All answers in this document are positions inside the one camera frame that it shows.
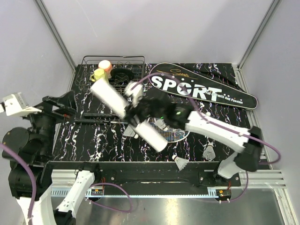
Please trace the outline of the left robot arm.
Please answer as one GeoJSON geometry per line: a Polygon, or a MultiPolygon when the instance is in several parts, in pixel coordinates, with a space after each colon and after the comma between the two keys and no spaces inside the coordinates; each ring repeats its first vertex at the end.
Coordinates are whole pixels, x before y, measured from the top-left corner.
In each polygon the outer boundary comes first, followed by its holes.
{"type": "Polygon", "coordinates": [[[52,207],[53,143],[55,128],[77,112],[75,93],[46,96],[29,106],[21,93],[4,97],[0,110],[7,116],[30,121],[29,128],[15,127],[3,137],[2,157],[10,161],[8,182],[29,225],[74,225],[79,206],[90,186],[101,181],[100,169],[92,163],[79,166],[70,191],[57,208],[52,207]]]}

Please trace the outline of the marble pattern table mat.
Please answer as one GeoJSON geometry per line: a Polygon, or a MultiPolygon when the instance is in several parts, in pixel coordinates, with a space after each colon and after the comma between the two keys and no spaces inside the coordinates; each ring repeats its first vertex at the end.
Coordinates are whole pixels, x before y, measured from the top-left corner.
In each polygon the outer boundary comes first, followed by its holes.
{"type": "MultiPolygon", "coordinates": [[[[134,72],[134,80],[140,80],[142,76],[150,73],[156,64],[133,64],[129,62],[116,62],[113,68],[127,68],[134,72]]],[[[232,64],[228,63],[183,63],[176,64],[184,68],[192,69],[197,73],[202,73],[209,79],[229,85],[234,89],[237,86],[236,76],[232,64]]],[[[75,119],[83,120],[87,114],[112,114],[111,108],[105,103],[99,101],[92,93],[89,87],[91,81],[90,75],[96,69],[95,64],[81,64],[76,68],[75,78],[72,83],[72,89],[75,91],[75,99],[78,106],[78,112],[74,119],[61,124],[58,137],[53,150],[53,161],[61,162],[100,162],[100,161],[120,161],[120,162],[167,162],[172,160],[173,154],[191,161],[220,161],[226,159],[234,153],[232,149],[220,142],[216,142],[206,136],[171,129],[171,134],[163,131],[154,125],[154,122],[160,119],[164,114],[163,108],[153,107],[154,115],[159,118],[148,118],[148,123],[153,125],[162,133],[166,140],[171,141],[161,152],[155,151],[144,139],[138,137],[124,136],[127,124],[120,123],[81,123],[75,122],[75,119]],[[214,159],[203,157],[204,147],[209,143],[213,144],[216,154],[214,159]]],[[[144,94],[146,97],[163,97],[163,103],[180,103],[191,107],[187,98],[177,97],[170,94],[162,94],[162,91],[152,90],[153,86],[149,81],[144,81],[144,94]]],[[[248,115],[245,109],[232,106],[224,106],[215,103],[195,100],[199,110],[203,113],[211,113],[211,117],[241,128],[250,128],[248,115]]]]}

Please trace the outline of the yellow-green mug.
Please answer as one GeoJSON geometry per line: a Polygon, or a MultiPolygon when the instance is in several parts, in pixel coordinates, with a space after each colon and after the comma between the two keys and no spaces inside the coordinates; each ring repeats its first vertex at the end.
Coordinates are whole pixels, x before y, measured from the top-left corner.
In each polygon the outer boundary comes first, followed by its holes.
{"type": "Polygon", "coordinates": [[[94,70],[93,74],[90,76],[90,80],[92,82],[96,82],[100,79],[104,79],[104,81],[108,82],[106,72],[103,69],[98,68],[98,69],[94,70]]]}

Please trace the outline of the pink cup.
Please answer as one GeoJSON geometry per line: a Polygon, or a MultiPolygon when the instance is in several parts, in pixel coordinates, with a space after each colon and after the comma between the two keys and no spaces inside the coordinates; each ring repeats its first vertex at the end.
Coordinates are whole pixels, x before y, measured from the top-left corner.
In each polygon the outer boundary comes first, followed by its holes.
{"type": "Polygon", "coordinates": [[[98,68],[103,69],[107,74],[113,69],[112,64],[108,60],[102,60],[98,64],[98,68]]]}

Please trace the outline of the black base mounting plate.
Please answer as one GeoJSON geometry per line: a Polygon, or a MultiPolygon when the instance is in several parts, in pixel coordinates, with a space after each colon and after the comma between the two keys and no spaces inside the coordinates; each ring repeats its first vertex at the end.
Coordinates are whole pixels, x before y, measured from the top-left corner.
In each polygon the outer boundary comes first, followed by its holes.
{"type": "Polygon", "coordinates": [[[181,171],[175,162],[88,162],[98,165],[101,177],[135,195],[206,195],[216,187],[218,162],[189,162],[181,171]]]}

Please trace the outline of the lower badminton racket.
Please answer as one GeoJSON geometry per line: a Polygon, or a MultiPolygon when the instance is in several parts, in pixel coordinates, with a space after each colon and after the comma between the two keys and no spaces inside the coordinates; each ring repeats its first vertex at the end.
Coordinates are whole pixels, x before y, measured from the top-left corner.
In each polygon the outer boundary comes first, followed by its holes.
{"type": "MultiPolygon", "coordinates": [[[[175,129],[167,125],[168,130],[163,131],[159,129],[155,125],[155,121],[157,118],[148,118],[147,122],[160,134],[162,135],[169,143],[176,143],[189,135],[188,131],[184,131],[181,129],[175,129]]],[[[82,123],[82,124],[122,124],[127,125],[126,122],[123,121],[112,121],[110,119],[75,119],[75,123],[82,123]]]]}

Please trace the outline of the black bowl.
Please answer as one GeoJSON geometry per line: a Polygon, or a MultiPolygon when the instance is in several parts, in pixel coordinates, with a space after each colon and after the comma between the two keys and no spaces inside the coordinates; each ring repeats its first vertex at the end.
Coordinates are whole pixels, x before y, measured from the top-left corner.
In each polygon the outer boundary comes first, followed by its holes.
{"type": "Polygon", "coordinates": [[[112,83],[126,85],[134,79],[134,73],[126,68],[114,68],[111,71],[112,83]]]}

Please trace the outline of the badminton racket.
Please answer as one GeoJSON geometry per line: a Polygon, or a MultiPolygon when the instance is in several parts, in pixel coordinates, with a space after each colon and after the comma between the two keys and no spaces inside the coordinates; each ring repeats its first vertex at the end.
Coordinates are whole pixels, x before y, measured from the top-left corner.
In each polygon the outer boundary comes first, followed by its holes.
{"type": "Polygon", "coordinates": [[[84,112],[83,117],[99,117],[99,118],[115,118],[118,117],[116,114],[111,114],[111,113],[87,113],[84,112]]]}
{"type": "MultiPolygon", "coordinates": [[[[189,135],[188,131],[184,131],[181,129],[175,129],[167,125],[168,130],[163,131],[159,129],[155,125],[155,121],[157,118],[148,118],[147,122],[160,134],[162,135],[169,143],[176,143],[189,135]]],[[[126,122],[123,121],[112,121],[110,119],[75,119],[75,123],[82,123],[82,124],[122,124],[127,125],[126,122]]]]}

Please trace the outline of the upper badminton racket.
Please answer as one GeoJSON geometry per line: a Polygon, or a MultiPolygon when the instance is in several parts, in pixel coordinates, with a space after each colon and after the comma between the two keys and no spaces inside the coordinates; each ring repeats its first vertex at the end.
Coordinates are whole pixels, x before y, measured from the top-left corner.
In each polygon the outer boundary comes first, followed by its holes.
{"type": "Polygon", "coordinates": [[[87,113],[84,112],[83,117],[99,117],[99,118],[115,118],[118,117],[116,114],[111,114],[111,113],[87,113]]]}

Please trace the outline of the black racket bag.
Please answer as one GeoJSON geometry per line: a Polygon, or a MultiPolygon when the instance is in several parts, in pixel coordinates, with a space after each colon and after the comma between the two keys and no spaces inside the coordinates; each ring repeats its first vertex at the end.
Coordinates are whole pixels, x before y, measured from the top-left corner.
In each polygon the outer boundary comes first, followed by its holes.
{"type": "Polygon", "coordinates": [[[195,100],[248,110],[258,105],[255,96],[176,64],[159,63],[150,73],[155,74],[149,78],[153,87],[178,97],[190,96],[195,100]]]}

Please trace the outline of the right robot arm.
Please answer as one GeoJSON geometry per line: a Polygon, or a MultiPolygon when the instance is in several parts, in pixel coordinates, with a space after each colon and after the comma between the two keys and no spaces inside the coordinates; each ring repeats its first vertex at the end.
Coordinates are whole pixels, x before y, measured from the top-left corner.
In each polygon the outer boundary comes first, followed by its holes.
{"type": "Polygon", "coordinates": [[[147,119],[162,118],[172,128],[207,136],[220,142],[234,153],[222,160],[213,173],[214,183],[223,186],[236,173],[258,169],[262,152],[261,129],[235,127],[196,111],[193,107],[172,103],[157,98],[144,98],[136,105],[125,107],[124,120],[156,151],[161,152],[167,145],[166,139],[158,133],[147,119]]]}

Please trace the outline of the white shuttlecock tube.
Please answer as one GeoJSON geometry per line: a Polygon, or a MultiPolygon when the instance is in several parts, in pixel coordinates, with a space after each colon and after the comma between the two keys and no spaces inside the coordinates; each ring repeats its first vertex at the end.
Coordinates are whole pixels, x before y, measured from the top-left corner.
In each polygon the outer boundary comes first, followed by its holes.
{"type": "MultiPolygon", "coordinates": [[[[108,82],[100,79],[91,86],[90,90],[98,99],[106,103],[120,119],[126,122],[125,108],[128,103],[108,82]]],[[[161,152],[167,146],[167,140],[147,121],[136,125],[128,123],[128,125],[157,152],[161,152]]]]}

